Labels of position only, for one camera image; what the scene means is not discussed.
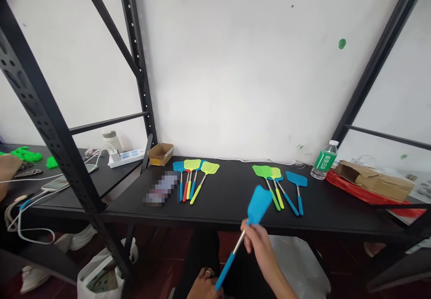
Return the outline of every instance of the tiled floor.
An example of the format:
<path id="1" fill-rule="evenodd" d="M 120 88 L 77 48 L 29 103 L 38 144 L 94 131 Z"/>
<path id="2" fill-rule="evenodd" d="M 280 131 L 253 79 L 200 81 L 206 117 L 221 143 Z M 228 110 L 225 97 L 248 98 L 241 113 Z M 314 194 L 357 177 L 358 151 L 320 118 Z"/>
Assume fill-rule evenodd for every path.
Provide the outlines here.
<path id="1" fill-rule="evenodd" d="M 175 287 L 181 273 L 181 268 L 187 253 L 192 230 L 189 229 L 162 229 L 160 228 L 153 238 L 149 248 L 144 245 L 151 234 L 151 227 L 137 226 L 135 230 L 136 243 L 140 249 L 138 261 L 136 284 L 126 289 L 125 298 L 154 298 L 168 299 L 172 287 Z M 121 237 L 125 236 L 126 227 L 118 226 Z M 220 236 L 220 261 L 226 262 L 232 248 L 238 240 L 239 233 L 219 232 Z M 317 250 L 321 253 L 328 269 L 334 277 L 338 287 L 348 290 L 350 299 L 402 299 L 402 298 L 431 298 L 431 284 L 418 281 L 408 285 L 395 287 L 378 293 L 369 294 L 365 289 L 358 289 L 354 284 L 353 273 L 369 260 L 363 251 L 361 243 L 343 242 L 336 240 L 311 240 Z M 98 236 L 83 249 L 69 252 L 70 257 L 83 267 L 95 254 L 103 249 L 103 243 Z M 22 299 L 72 299 L 76 298 L 76 287 L 65 283 L 55 277 L 38 289 L 14 297 Z"/>

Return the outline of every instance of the person's leg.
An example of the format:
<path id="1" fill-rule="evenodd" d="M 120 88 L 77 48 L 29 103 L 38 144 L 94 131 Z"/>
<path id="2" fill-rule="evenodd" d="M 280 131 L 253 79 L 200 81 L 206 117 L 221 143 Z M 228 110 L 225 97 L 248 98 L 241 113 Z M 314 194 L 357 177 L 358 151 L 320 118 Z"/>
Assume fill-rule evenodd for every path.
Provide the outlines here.
<path id="1" fill-rule="evenodd" d="M 225 294 L 241 298 L 276 298 L 271 287 L 266 282 L 255 254 L 248 254 L 244 244 L 241 244 L 235 260 L 223 282 Z"/>
<path id="2" fill-rule="evenodd" d="M 217 231 L 195 230 L 175 288 L 173 299 L 185 299 L 202 268 L 211 268 L 220 275 L 220 240 Z"/>

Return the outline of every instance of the cardboard box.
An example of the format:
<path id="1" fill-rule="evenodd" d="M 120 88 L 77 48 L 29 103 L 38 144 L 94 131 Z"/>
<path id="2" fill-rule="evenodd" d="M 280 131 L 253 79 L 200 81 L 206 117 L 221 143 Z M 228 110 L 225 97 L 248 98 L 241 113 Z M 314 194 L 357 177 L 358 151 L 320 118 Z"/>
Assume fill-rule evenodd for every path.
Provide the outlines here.
<path id="1" fill-rule="evenodd" d="M 380 173 L 373 168 L 348 161 L 340 161 L 335 168 L 335 172 L 365 190 L 378 193 L 398 202 L 403 202 L 414 188 L 414 183 L 408 180 Z"/>
<path id="2" fill-rule="evenodd" d="M 159 143 L 147 152 L 151 165 L 164 166 L 172 158 L 174 145 Z"/>

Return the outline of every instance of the red tray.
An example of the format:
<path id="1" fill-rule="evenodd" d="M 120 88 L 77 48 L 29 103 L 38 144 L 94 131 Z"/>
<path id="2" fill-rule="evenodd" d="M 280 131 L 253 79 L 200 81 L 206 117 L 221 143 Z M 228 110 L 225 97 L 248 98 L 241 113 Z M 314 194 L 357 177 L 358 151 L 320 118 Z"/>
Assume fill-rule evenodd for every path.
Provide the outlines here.
<path id="1" fill-rule="evenodd" d="M 328 180 L 333 185 L 339 187 L 340 189 L 347 191 L 349 194 L 359 198 L 372 205 L 411 205 L 410 202 L 404 201 L 403 203 L 396 202 L 395 200 L 386 198 L 377 193 L 372 193 L 367 191 L 352 182 L 345 180 L 342 176 L 335 173 L 334 170 L 329 170 L 326 175 L 326 180 Z M 395 214 L 402 217 L 419 217 L 422 215 L 426 209 L 391 209 Z"/>

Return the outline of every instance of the human arm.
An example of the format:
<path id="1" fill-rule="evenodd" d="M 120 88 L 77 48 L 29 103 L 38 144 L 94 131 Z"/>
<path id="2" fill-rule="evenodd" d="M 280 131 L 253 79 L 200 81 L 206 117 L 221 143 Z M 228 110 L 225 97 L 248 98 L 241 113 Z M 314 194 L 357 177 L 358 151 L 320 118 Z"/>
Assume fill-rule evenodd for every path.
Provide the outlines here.
<path id="1" fill-rule="evenodd" d="M 295 292 L 287 282 L 278 266 L 268 233 L 260 225 L 247 225 L 248 219 L 242 221 L 241 230 L 245 230 L 244 245 L 248 254 L 254 248 L 260 270 L 278 299 L 297 299 Z"/>

